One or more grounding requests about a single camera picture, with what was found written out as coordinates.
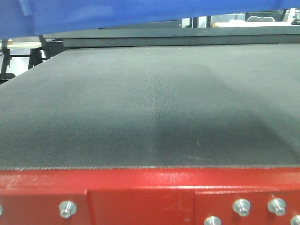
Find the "black metal frame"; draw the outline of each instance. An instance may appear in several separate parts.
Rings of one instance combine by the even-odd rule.
[[[300,43],[300,26],[82,30],[44,37],[60,37],[68,48]]]

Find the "hex bolt head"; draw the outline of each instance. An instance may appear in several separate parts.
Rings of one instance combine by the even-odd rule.
[[[60,216],[64,219],[70,218],[71,215],[74,215],[77,210],[77,206],[72,201],[63,201],[60,206]]]
[[[281,198],[274,198],[268,203],[268,210],[276,216],[283,216],[285,214],[286,203]]]
[[[204,225],[221,225],[221,220],[218,217],[208,217],[204,221]]]
[[[290,221],[290,225],[300,225],[300,215],[294,216]]]
[[[241,217],[249,215],[251,204],[247,199],[238,199],[232,204],[232,209]]]

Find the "gray belt surface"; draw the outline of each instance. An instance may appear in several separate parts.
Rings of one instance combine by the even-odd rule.
[[[0,85],[0,169],[300,166],[299,52],[65,51]]]

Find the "metal bolt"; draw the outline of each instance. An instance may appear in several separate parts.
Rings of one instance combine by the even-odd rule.
[[[281,198],[274,198],[268,203],[268,210],[275,213],[276,216],[283,216],[285,214],[286,203]]]
[[[208,217],[204,221],[204,225],[221,225],[221,220],[218,217]]]
[[[247,199],[238,199],[232,204],[232,209],[241,217],[249,215],[251,204]]]
[[[59,206],[60,216],[64,219],[68,219],[71,215],[76,213],[77,206],[72,201],[64,201]]]
[[[300,225],[300,215],[294,216],[290,221],[290,225]]]

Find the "table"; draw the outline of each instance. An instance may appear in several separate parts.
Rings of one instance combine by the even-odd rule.
[[[291,25],[291,22],[246,22],[246,21],[230,21],[230,22],[214,22],[212,27],[277,27],[277,26],[298,26]]]
[[[12,44],[8,44],[8,40],[2,40],[1,48],[3,52],[3,62],[1,67],[1,74],[0,74],[0,83],[4,83],[9,79],[15,77],[12,73],[7,73],[7,67],[10,65],[10,61],[12,57],[29,57],[28,69],[38,65],[42,62],[40,50],[41,50],[41,43],[38,41],[34,42],[15,42]],[[30,49],[30,54],[15,54],[11,55],[11,49]]]

